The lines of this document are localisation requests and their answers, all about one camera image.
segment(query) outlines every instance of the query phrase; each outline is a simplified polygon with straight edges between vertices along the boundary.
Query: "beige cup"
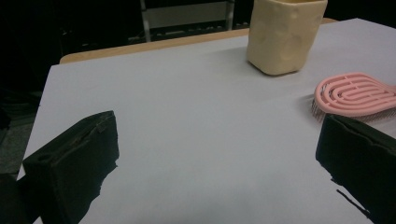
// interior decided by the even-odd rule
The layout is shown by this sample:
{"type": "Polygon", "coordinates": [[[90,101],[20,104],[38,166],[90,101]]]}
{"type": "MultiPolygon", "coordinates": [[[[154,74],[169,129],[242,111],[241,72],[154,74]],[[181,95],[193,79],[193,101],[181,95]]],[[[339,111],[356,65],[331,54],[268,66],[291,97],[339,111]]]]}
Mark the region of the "beige cup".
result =
{"type": "Polygon", "coordinates": [[[255,0],[247,59],[268,75],[300,70],[326,6],[327,0],[255,0]]]}

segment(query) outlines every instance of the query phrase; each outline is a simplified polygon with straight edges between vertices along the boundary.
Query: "white tabletop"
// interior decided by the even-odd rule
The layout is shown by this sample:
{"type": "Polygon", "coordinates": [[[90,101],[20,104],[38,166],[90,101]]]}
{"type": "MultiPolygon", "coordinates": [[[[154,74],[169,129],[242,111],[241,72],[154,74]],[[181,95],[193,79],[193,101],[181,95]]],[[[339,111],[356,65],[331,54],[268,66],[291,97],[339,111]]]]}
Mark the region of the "white tabletop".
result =
{"type": "MultiPolygon", "coordinates": [[[[282,77],[248,63],[247,44],[242,36],[53,66],[25,157],[114,110],[119,167],[81,223],[371,223],[315,160],[321,124],[310,104],[332,75],[395,85],[396,30],[321,25],[304,68],[282,77]]],[[[396,119],[372,125],[396,137],[396,119]]]]}

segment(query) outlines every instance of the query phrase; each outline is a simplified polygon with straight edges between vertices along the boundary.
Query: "pink hair brush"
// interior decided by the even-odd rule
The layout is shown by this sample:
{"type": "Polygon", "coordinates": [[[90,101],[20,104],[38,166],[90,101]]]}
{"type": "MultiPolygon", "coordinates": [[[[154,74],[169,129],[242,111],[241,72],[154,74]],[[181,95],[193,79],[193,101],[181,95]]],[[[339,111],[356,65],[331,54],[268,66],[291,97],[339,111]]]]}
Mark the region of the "pink hair brush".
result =
{"type": "Polygon", "coordinates": [[[363,73],[328,77],[315,89],[312,113],[322,121],[326,113],[371,121],[396,115],[396,87],[363,73]]]}

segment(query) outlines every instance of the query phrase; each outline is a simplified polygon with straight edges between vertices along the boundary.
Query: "floor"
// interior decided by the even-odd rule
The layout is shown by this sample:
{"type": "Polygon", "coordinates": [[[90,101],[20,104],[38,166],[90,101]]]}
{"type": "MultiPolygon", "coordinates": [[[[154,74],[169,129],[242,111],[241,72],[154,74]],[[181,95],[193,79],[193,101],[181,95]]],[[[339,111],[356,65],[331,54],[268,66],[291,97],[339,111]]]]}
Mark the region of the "floor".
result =
{"type": "Polygon", "coordinates": [[[8,129],[0,129],[0,174],[16,178],[35,122],[36,108],[25,103],[0,103],[11,118],[8,129]]]}

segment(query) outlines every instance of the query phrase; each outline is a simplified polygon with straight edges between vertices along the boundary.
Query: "wooden table edge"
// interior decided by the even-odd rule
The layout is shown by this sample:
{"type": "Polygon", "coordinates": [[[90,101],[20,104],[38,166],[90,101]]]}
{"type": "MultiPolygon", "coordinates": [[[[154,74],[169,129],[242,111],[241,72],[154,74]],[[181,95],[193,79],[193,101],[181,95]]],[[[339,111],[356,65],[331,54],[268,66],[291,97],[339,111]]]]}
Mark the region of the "wooden table edge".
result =
{"type": "MultiPolygon", "coordinates": [[[[323,18],[322,24],[335,22],[335,21],[336,20],[330,18],[323,18]]],[[[137,53],[137,52],[143,52],[154,49],[166,49],[166,48],[172,48],[172,47],[189,45],[189,44],[197,44],[206,41],[213,41],[213,40],[220,40],[220,39],[248,35],[248,31],[249,29],[247,28],[247,29],[231,30],[231,31],[218,32],[218,33],[212,33],[206,35],[193,35],[193,36],[167,39],[162,41],[155,41],[155,42],[136,44],[136,45],[127,45],[127,46],[121,46],[121,47],[115,47],[109,49],[83,51],[83,52],[65,55],[61,58],[59,63],[60,64],[74,63],[74,62],[80,62],[90,59],[105,58],[105,57],[137,53]]]]}

